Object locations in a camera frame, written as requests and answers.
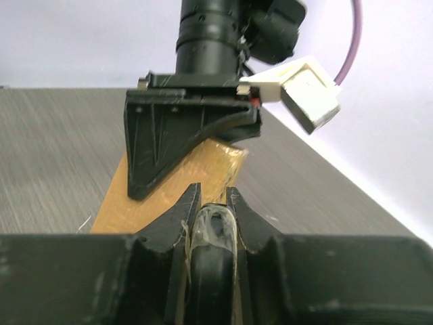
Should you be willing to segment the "yellow utility knife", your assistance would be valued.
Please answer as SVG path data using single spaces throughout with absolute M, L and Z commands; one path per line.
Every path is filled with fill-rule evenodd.
M 226 205 L 205 204 L 185 247 L 184 324 L 230 324 L 237 281 L 237 223 Z

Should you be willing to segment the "brown cardboard express box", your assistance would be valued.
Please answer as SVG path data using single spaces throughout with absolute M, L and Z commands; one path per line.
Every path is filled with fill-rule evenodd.
M 211 139 L 197 146 L 145 200 L 127 196 L 124 155 L 100 206 L 92 233 L 133 233 L 170 209 L 192 183 L 201 184 L 202 203 L 225 202 L 225 188 L 235 185 L 246 149 Z

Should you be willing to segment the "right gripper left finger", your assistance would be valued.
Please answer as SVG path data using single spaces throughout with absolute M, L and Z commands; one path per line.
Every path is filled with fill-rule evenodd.
M 2 324 L 181 324 L 191 184 L 134 234 L 1 236 Z

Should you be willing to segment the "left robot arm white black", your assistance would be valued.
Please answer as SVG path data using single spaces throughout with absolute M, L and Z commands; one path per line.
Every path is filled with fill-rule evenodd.
M 258 137 L 258 89 L 240 91 L 250 58 L 275 65 L 293 54 L 306 16 L 299 1 L 184 1 L 173 74 L 149 73 L 127 91 L 127 194 L 143 200 L 208 138 Z

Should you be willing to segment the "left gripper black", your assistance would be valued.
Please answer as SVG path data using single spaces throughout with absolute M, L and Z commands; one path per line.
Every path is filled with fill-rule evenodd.
M 185 89 L 189 95 L 241 100 L 129 98 L 125 103 L 127 193 L 143 200 L 205 139 L 240 142 L 259 137 L 260 91 L 236 74 L 156 74 L 138 89 Z

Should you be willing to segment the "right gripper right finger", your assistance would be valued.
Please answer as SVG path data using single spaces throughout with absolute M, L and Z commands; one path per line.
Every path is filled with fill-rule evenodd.
M 226 191 L 245 324 L 431 324 L 432 249 L 418 238 L 283 234 Z

